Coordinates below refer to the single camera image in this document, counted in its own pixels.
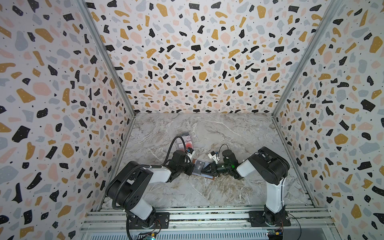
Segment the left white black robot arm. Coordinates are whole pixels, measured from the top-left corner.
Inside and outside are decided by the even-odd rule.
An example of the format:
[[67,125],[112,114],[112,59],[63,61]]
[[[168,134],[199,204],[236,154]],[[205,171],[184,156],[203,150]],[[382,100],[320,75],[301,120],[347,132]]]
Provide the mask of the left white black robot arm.
[[173,153],[164,165],[141,165],[129,162],[109,183],[106,195],[112,199],[112,208],[136,216],[148,225],[155,220],[156,210],[142,199],[147,186],[152,183],[170,183],[180,174],[191,175],[195,165],[191,161],[192,148]]

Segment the brown leather card holder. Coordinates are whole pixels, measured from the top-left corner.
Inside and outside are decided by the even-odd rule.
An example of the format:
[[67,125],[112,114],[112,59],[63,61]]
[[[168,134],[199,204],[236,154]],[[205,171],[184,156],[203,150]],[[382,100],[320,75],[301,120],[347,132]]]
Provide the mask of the brown leather card holder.
[[193,169],[192,175],[198,176],[198,177],[204,177],[210,180],[215,179],[215,177],[209,172],[211,163],[194,159],[193,164],[195,165],[195,167]]

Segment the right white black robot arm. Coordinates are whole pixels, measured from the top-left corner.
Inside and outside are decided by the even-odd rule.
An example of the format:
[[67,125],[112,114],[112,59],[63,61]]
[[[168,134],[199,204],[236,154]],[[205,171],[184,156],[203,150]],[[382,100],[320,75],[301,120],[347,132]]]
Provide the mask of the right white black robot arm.
[[267,147],[260,148],[242,163],[239,163],[232,150],[222,152],[223,162],[211,162],[201,169],[201,173],[214,178],[230,175],[236,180],[258,172],[265,180],[267,197],[264,211],[249,212],[249,222],[253,227],[289,227],[291,225],[284,202],[284,187],[290,169],[287,160]]

